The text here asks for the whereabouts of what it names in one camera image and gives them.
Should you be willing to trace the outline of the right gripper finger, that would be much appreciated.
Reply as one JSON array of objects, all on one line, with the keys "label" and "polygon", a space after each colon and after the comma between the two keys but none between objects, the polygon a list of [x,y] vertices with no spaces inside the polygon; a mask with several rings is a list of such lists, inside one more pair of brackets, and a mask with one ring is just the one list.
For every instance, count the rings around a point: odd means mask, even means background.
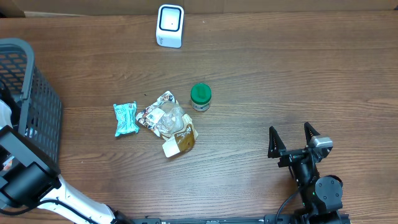
[{"label": "right gripper finger", "polygon": [[315,130],[315,128],[309,123],[305,122],[304,123],[304,130],[305,130],[305,137],[306,137],[306,142],[307,145],[310,144],[310,141],[313,136],[319,136],[320,133]]},{"label": "right gripper finger", "polygon": [[271,126],[269,128],[269,149],[267,156],[268,158],[278,158],[283,155],[286,151],[286,147],[282,142],[276,129]]}]

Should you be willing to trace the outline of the green lid jar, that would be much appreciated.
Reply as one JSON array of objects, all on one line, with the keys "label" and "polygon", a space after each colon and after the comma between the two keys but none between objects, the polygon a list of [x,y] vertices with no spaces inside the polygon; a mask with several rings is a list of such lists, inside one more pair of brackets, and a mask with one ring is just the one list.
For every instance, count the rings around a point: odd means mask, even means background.
[{"label": "green lid jar", "polygon": [[212,92],[211,88],[205,83],[193,85],[190,98],[193,109],[197,111],[206,111],[210,107]]}]

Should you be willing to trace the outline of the brown clear snack bag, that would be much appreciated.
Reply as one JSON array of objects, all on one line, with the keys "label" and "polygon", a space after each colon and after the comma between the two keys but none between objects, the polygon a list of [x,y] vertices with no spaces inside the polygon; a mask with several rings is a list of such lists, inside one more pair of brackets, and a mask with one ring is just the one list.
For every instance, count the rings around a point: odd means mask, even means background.
[{"label": "brown clear snack bag", "polygon": [[162,149],[166,157],[192,150],[198,137],[191,117],[170,91],[139,112],[136,121],[165,140]]}]

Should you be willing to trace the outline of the teal snack packet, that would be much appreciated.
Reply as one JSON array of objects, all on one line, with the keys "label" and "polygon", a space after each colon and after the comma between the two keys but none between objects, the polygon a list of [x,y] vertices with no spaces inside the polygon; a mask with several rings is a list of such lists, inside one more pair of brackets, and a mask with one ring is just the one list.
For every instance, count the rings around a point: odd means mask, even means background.
[{"label": "teal snack packet", "polygon": [[135,101],[121,105],[114,104],[113,108],[118,122],[115,132],[116,138],[121,135],[139,132],[139,126],[136,124],[137,104]]}]

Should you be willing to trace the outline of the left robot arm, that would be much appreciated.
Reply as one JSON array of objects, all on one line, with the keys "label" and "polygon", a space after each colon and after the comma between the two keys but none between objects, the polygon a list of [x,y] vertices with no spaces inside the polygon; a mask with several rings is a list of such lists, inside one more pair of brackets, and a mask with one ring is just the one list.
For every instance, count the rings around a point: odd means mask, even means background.
[{"label": "left robot arm", "polygon": [[20,108],[1,83],[1,214],[16,216],[35,208],[55,212],[73,223],[131,223],[106,204],[68,184],[59,166],[19,134],[13,125]]}]

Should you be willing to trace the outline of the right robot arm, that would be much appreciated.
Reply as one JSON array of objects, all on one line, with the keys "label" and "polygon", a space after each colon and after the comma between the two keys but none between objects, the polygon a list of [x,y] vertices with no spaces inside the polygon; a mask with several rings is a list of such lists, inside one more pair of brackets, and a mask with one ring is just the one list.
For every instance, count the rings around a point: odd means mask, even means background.
[{"label": "right robot arm", "polygon": [[[320,134],[313,126],[304,124],[306,145],[301,149],[287,150],[276,129],[269,128],[269,158],[278,158],[280,168],[287,167],[297,184],[297,190],[279,207],[274,223],[344,223],[338,210],[343,208],[343,182],[335,175],[321,177],[316,164],[333,149],[330,137]],[[296,196],[302,199],[303,208],[287,218],[281,213]]]}]

